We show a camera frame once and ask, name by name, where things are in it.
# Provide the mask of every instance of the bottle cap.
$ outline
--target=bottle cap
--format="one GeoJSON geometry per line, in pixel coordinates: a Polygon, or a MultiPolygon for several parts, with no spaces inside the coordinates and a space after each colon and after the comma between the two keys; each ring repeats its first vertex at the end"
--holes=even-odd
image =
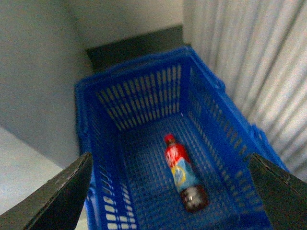
{"type": "Polygon", "coordinates": [[[165,137],[164,137],[164,141],[167,143],[169,142],[170,140],[175,140],[175,137],[173,134],[167,134],[165,137]]]}

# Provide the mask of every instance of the red label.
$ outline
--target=red label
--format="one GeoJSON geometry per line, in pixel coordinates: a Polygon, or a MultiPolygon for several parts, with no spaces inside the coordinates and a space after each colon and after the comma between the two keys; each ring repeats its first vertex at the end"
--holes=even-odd
{"type": "Polygon", "coordinates": [[[178,143],[167,147],[165,158],[169,167],[174,167],[181,158],[190,163],[190,159],[184,146],[178,143]]]}

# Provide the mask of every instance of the dark floor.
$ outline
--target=dark floor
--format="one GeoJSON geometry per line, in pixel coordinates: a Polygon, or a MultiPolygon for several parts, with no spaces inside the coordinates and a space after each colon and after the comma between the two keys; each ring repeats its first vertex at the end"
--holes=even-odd
{"type": "Polygon", "coordinates": [[[129,38],[87,50],[94,72],[146,54],[168,51],[183,46],[182,26],[129,38]]]}

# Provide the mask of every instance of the basket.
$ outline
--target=basket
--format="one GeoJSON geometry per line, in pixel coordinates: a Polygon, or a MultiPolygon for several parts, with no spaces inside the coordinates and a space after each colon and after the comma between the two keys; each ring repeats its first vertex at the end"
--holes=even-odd
{"type": "Polygon", "coordinates": [[[258,153],[286,169],[192,48],[144,56],[76,85],[78,135],[94,169],[90,230],[272,229],[248,170],[258,153]],[[163,137],[185,145],[210,205],[187,213],[163,137]]]}

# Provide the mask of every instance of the plastic bottle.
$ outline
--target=plastic bottle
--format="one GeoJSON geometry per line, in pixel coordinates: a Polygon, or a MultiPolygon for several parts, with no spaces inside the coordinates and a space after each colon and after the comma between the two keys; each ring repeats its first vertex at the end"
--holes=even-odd
{"type": "Polygon", "coordinates": [[[187,212],[197,212],[209,205],[208,196],[193,172],[190,159],[183,145],[173,134],[165,136],[165,158],[172,171],[177,191],[187,212]]]}

